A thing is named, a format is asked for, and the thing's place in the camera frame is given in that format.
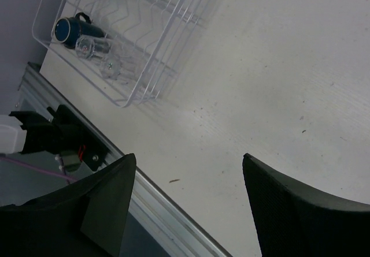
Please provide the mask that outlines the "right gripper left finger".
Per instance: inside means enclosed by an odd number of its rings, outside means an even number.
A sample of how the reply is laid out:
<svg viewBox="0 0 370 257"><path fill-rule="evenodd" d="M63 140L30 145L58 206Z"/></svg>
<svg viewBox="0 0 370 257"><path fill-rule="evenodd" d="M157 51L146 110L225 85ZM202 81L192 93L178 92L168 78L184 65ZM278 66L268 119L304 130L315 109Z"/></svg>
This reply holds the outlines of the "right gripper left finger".
<svg viewBox="0 0 370 257"><path fill-rule="evenodd" d="M119 256L136 172L128 154L71 185L1 207L1 256Z"/></svg>

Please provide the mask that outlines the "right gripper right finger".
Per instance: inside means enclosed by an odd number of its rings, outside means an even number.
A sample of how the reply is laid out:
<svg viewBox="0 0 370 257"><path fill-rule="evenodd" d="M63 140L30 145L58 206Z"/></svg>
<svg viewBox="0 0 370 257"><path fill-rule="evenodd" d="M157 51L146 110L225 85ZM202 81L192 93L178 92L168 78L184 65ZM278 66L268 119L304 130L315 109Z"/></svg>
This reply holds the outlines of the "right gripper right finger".
<svg viewBox="0 0 370 257"><path fill-rule="evenodd" d="M250 154L243 177L262 256L369 256L369 205L323 192Z"/></svg>

